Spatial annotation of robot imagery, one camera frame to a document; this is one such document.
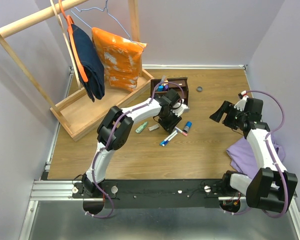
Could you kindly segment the purple black highlighter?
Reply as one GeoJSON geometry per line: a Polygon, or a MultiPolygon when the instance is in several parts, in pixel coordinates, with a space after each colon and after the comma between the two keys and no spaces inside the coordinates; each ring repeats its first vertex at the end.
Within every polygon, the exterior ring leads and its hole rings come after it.
{"type": "Polygon", "coordinates": [[[164,88],[163,88],[163,91],[164,91],[164,92],[167,92],[168,90],[169,90],[169,85],[166,84],[166,85],[164,86],[164,88]]]}

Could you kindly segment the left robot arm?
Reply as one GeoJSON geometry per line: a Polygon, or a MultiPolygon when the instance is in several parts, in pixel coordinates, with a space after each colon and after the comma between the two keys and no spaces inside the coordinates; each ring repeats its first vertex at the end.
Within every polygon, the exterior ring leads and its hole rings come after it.
{"type": "Polygon", "coordinates": [[[157,117],[158,124],[171,134],[186,109],[188,106],[185,100],[174,89],[170,89],[164,95],[153,94],[131,107],[111,107],[97,128],[96,152],[81,179],[83,191],[91,198],[102,192],[100,183],[106,177],[110,160],[115,151],[126,143],[134,124],[157,117]]]}

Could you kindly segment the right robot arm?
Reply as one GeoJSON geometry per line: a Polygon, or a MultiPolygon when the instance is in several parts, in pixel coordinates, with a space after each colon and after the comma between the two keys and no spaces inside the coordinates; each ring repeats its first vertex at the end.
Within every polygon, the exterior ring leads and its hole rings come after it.
{"type": "Polygon", "coordinates": [[[263,104],[262,100],[246,95],[236,104],[224,101],[210,116],[217,123],[242,131],[259,168],[253,178],[227,171],[222,177],[220,191],[226,196],[238,191],[245,196],[248,207],[260,209],[272,218],[280,218],[290,206],[298,178],[288,172],[278,157],[271,130],[262,121],[263,104]]]}

